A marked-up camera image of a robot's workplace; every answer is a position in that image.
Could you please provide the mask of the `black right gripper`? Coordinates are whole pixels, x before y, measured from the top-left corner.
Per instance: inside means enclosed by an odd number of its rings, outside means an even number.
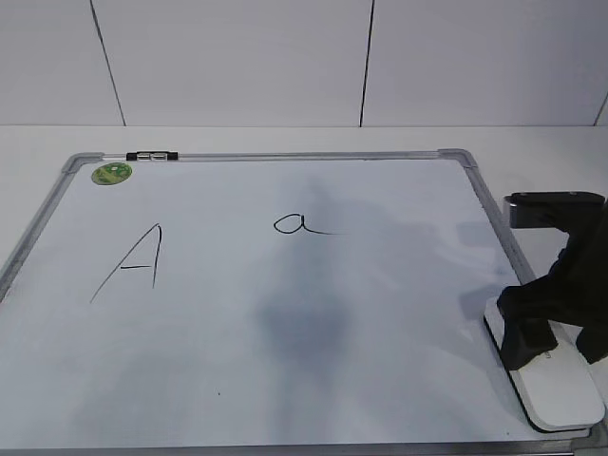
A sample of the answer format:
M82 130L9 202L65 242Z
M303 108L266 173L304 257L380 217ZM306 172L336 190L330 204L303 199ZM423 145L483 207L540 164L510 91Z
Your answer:
M555 228L568 239L546 275L501 293L504 366L519 370L558 346L545 319L584 327L576 347L589 365L606 358L608 334L601 326L607 324L607 198L510 195L506 201L510 227Z

